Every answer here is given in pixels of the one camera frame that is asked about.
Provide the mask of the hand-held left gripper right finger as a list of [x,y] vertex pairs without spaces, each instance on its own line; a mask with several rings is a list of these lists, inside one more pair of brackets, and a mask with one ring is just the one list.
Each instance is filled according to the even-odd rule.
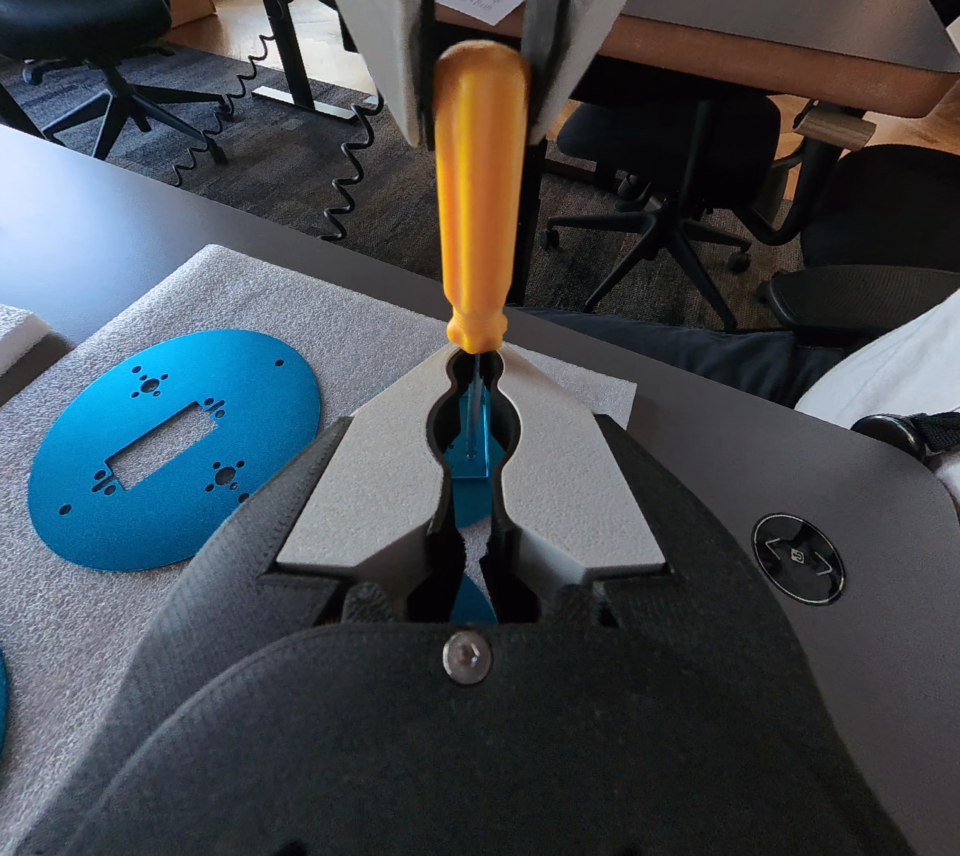
[[661,569],[666,559],[593,412],[509,348],[497,387],[519,417],[500,473],[519,530],[513,572],[532,588]]

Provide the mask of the white foam sheet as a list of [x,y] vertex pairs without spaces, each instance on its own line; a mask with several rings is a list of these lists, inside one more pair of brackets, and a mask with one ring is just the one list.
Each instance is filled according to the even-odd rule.
[[447,340],[446,324],[208,245],[2,407],[2,652],[8,719],[1,845],[20,836],[83,753],[131,653],[184,565],[102,573],[37,536],[28,477],[43,437],[81,390],[134,352],[236,327],[293,346],[318,377],[321,426],[395,382]]

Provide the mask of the black round desk control button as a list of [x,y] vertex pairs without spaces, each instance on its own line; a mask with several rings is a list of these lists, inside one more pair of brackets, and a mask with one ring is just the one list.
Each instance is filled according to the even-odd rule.
[[845,568],[833,544],[808,521],[769,514],[753,528],[755,559],[784,595],[809,606],[826,606],[841,595]]

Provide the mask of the orange-handled screwdriver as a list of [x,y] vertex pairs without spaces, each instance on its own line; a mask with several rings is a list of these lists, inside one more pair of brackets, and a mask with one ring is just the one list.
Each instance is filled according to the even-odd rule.
[[477,454],[479,358],[498,350],[513,275],[531,70],[516,50],[469,40],[434,72],[434,132],[443,287],[450,340],[473,354],[466,455]]

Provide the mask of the blue round plate with bracket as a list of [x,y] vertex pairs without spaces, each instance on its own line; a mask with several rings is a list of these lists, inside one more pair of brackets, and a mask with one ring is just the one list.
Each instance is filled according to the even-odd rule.
[[451,470],[453,504],[457,527],[462,529],[489,516],[493,503],[493,473],[504,456],[503,447],[493,436],[490,427],[490,393],[483,391],[481,431],[473,460],[467,457],[467,422],[469,394],[459,400],[461,430],[444,456]]

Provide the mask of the white foam block round hole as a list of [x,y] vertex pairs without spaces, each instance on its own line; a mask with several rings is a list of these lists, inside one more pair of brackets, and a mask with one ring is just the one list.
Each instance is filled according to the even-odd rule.
[[51,331],[49,323],[27,309],[0,306],[0,373],[5,374]]

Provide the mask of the grey desk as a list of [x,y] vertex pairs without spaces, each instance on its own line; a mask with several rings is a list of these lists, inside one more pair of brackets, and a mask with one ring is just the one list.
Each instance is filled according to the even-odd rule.
[[[440,285],[2,128],[2,302],[78,344],[206,245],[437,320]],[[852,756],[918,854],[958,854],[958,518],[905,454],[566,328],[509,311],[508,340],[635,384],[629,432],[751,550],[762,516],[840,551],[840,601],[772,593]]]

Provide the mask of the large blue disc rectangular cutout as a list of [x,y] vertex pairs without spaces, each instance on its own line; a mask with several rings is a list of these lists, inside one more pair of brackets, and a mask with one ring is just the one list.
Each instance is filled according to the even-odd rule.
[[147,348],[49,431],[30,472],[31,522],[93,569],[185,560],[312,441],[320,412],[313,371],[276,338],[210,330]]

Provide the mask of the black stool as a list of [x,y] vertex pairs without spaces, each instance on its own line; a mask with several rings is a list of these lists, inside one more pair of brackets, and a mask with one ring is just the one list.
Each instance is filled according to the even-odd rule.
[[203,140],[214,161],[227,157],[213,137],[162,108],[167,104],[217,103],[232,114],[219,94],[135,85],[123,78],[119,65],[126,59],[150,54],[172,55],[162,37],[172,26],[164,0],[1,0],[1,54],[24,64],[23,78],[39,84],[55,70],[85,65],[99,70],[105,90],[54,119],[42,135],[57,142],[56,134],[94,119],[102,119],[93,156],[106,159],[126,121],[143,132],[149,119]]

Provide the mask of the person's dark trousers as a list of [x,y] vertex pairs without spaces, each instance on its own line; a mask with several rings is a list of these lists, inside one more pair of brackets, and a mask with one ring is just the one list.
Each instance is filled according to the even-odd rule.
[[524,312],[788,408],[849,355],[807,346],[784,330],[727,334],[558,309]]

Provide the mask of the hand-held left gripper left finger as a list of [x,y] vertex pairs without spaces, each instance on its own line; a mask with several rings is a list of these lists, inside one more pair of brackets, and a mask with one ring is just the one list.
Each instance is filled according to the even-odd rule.
[[427,437],[451,388],[446,346],[357,410],[276,558],[280,569],[418,585],[444,472]]

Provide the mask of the small blue round disc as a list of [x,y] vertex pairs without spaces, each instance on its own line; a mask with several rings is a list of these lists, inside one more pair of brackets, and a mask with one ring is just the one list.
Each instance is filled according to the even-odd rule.
[[462,575],[449,621],[457,624],[495,625],[498,623],[491,603],[467,574]]

